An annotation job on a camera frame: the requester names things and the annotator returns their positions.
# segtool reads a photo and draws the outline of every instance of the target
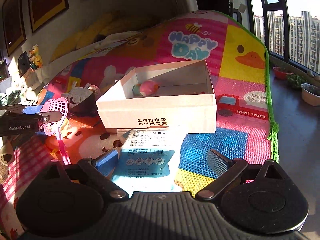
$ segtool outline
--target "blue and white package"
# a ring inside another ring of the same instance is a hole
[[[130,197],[134,191],[181,191],[174,178],[185,135],[173,130],[131,130],[111,180]]]

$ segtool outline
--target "cardboard box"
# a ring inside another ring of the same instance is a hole
[[[132,88],[154,80],[159,90],[149,97]],[[164,128],[182,125],[187,133],[216,130],[217,105],[207,64],[181,61],[135,68],[96,102],[106,129]]]

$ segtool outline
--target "yellow plush toy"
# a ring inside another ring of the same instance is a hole
[[[29,51],[29,61],[31,62],[30,66],[32,71],[41,68],[43,65],[43,61],[39,54],[39,48],[37,44],[33,46],[32,49]]]

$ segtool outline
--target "green knot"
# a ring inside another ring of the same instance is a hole
[[[274,135],[276,135],[279,132],[279,124],[277,124],[276,122],[274,122],[273,124],[271,124],[271,129],[269,132],[269,136],[268,136],[268,140],[271,140],[272,137]]]

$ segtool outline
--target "high-rise apartment building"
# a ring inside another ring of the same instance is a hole
[[[263,36],[263,17],[255,16],[256,35]],[[268,12],[270,51],[284,55],[284,22],[282,15]],[[310,12],[301,12],[301,17],[289,17],[290,59],[320,74],[320,20]]]

